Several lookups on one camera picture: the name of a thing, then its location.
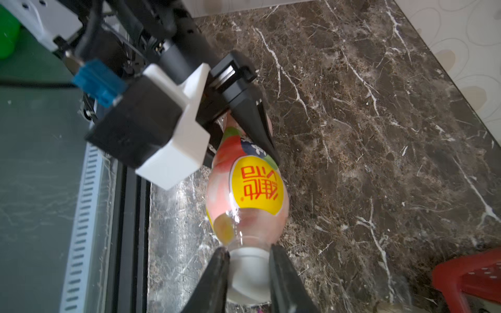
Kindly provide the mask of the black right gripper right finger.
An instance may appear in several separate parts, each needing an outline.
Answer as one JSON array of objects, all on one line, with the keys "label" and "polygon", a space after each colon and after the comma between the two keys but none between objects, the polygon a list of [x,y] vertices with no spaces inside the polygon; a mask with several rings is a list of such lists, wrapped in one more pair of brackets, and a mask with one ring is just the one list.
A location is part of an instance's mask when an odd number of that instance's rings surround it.
[{"label": "black right gripper right finger", "polygon": [[319,312],[283,246],[271,246],[269,269],[272,312]]}]

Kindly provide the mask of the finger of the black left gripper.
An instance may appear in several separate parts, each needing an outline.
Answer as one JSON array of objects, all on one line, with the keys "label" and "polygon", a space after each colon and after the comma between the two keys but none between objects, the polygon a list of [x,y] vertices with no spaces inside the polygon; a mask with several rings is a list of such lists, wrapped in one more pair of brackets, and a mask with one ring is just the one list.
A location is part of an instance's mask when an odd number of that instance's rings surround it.
[{"label": "finger of the black left gripper", "polygon": [[233,83],[228,88],[228,105],[245,134],[279,165],[281,159],[273,143],[261,90],[253,84]]}]

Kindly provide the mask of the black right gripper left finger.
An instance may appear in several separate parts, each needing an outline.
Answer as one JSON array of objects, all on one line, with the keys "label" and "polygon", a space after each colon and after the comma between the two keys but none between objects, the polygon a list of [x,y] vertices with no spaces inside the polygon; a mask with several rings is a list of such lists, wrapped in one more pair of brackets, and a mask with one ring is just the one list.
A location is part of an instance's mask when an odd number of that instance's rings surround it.
[{"label": "black right gripper left finger", "polygon": [[213,253],[206,270],[181,312],[226,312],[229,270],[230,253],[227,248],[219,247]]}]

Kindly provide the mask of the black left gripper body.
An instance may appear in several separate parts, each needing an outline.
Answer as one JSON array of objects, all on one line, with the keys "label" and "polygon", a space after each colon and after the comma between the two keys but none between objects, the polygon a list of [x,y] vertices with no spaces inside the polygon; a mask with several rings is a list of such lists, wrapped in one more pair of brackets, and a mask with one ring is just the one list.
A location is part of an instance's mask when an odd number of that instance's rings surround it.
[{"label": "black left gripper body", "polygon": [[202,64],[209,67],[207,81],[202,84],[202,101],[195,111],[196,122],[211,137],[221,137],[216,120],[230,109],[228,88],[233,83],[252,84],[257,78],[255,67],[239,51],[217,57],[195,23],[169,23],[165,28],[171,37],[164,41],[157,64],[176,84],[186,82]]}]

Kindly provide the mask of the white screwed bottle cap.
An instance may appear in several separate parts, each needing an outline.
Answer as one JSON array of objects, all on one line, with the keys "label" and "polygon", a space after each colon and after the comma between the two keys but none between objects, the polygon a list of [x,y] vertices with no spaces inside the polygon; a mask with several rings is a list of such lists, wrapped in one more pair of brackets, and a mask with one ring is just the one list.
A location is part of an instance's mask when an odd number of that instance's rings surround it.
[{"label": "white screwed bottle cap", "polygon": [[256,247],[230,251],[227,300],[256,306],[271,301],[270,253]]}]

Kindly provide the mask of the clear pink drink bottle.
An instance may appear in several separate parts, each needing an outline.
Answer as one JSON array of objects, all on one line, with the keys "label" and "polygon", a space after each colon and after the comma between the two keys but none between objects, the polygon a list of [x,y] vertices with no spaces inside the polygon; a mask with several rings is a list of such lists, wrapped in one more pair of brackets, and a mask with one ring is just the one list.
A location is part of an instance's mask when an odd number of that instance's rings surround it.
[{"label": "clear pink drink bottle", "polygon": [[277,163],[225,114],[206,190],[206,213],[216,238],[224,246],[254,241],[268,247],[283,234],[289,208]]}]

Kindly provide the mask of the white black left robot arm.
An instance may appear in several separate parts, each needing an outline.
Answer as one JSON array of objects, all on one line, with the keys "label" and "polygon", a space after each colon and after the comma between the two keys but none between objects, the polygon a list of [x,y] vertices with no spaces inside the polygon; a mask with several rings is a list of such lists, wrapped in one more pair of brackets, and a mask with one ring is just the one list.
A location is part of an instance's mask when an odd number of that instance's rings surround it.
[{"label": "white black left robot arm", "polygon": [[216,122],[230,113],[275,162],[280,156],[267,123],[250,59],[218,57],[181,1],[3,1],[11,13],[74,73],[68,87],[107,109],[86,140],[137,169],[164,147],[181,122],[174,98],[146,77],[156,65],[176,85],[200,65],[210,68],[195,123],[209,133],[197,145],[205,166],[223,141]]}]

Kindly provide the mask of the red and steel toaster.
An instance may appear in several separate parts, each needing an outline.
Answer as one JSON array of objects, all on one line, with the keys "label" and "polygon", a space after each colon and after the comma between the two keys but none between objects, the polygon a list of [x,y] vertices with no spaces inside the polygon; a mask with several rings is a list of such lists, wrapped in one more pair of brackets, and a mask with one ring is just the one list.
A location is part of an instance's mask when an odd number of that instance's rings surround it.
[{"label": "red and steel toaster", "polygon": [[462,256],[437,265],[432,285],[451,312],[470,312],[466,296],[500,303],[500,249]]}]

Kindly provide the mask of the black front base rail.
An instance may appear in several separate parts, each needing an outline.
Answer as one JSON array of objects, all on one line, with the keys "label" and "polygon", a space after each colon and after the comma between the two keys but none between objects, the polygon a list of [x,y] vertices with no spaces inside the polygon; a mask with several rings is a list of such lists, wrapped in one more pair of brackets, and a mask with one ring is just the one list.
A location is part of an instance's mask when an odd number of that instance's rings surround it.
[{"label": "black front base rail", "polygon": [[60,312],[146,312],[150,192],[87,144]]}]

